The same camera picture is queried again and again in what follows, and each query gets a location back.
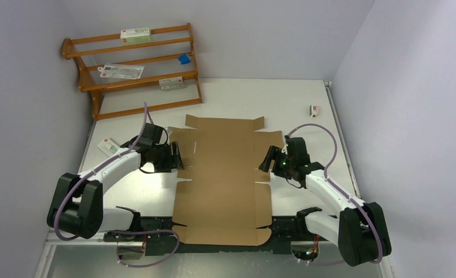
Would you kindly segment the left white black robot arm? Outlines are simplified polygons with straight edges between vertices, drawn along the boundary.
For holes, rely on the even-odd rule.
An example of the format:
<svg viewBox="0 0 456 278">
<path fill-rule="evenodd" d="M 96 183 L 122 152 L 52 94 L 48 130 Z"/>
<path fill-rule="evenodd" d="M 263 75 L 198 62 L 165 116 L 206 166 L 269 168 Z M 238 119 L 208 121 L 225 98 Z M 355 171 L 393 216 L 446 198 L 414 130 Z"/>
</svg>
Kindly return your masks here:
<svg viewBox="0 0 456 278">
<path fill-rule="evenodd" d="M 154 173 L 183 169 L 177 141 L 166 139 L 164 127 L 146 123 L 139 135 L 124 142 L 98 166 L 78 174 L 65 173 L 57 181 L 46 223 L 64 241 L 77 237 L 90 239 L 99 232 L 119 232 L 126 240 L 138 239 L 143 231 L 138 211 L 122 207 L 104 207 L 103 196 L 128 174 L 147 163 Z"/>
</svg>

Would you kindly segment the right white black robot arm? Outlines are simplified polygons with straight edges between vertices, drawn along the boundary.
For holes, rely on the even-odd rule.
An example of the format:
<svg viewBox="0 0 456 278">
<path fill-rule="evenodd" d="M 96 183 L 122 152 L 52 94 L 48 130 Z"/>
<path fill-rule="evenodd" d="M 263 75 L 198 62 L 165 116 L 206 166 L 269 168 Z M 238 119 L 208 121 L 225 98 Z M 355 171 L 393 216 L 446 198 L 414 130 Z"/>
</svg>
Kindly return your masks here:
<svg viewBox="0 0 456 278">
<path fill-rule="evenodd" d="M 311 161 L 303 138 L 285 138 L 287 151 L 271 145 L 259 170 L 272 172 L 287 182 L 298 182 L 298 188 L 314 193 L 331 213 L 310 207 L 292 218 L 275 218 L 271 225 L 275 238 L 287 242 L 313 241 L 309 249 L 293 251 L 297 259 L 307 262 L 317 258 L 321 239 L 333 243 L 349 266 L 390 255 L 392 246 L 382 207 L 351 195 L 334 182 L 321 163 Z"/>
</svg>

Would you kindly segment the brown cardboard box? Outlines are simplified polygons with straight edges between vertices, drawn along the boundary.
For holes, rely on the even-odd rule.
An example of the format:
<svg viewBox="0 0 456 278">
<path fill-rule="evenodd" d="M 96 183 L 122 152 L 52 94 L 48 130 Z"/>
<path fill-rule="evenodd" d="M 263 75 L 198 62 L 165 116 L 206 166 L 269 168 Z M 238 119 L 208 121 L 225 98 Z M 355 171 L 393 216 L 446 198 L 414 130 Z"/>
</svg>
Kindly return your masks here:
<svg viewBox="0 0 456 278">
<path fill-rule="evenodd" d="M 194 228 L 259 228 L 272 223 L 270 175 L 258 169 L 281 131 L 265 131 L 265 119 L 187 115 L 173 128 L 185 166 L 177 173 L 172 220 Z"/>
</svg>

